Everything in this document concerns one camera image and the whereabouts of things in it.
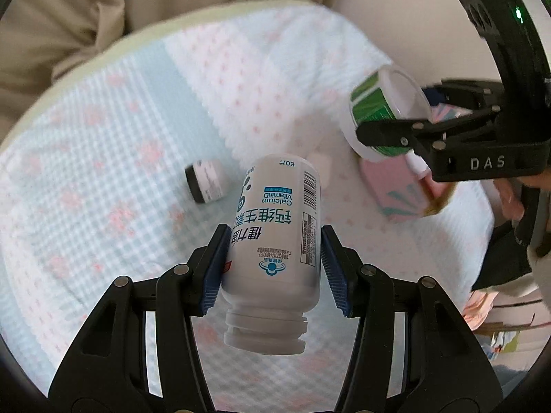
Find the person's right hand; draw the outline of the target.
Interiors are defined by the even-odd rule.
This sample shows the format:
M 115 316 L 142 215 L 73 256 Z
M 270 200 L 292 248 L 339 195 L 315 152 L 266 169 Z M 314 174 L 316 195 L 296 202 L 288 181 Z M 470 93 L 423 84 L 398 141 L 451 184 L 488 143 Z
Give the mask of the person's right hand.
M 517 177 L 517 181 L 528 188 L 539 188 L 550 191 L 549 171 L 533 176 Z M 499 193 L 501 210 L 504 217 L 509 220 L 520 221 L 525 213 L 525 208 L 514 193 L 512 181 L 508 179 L 495 179 L 493 184 Z

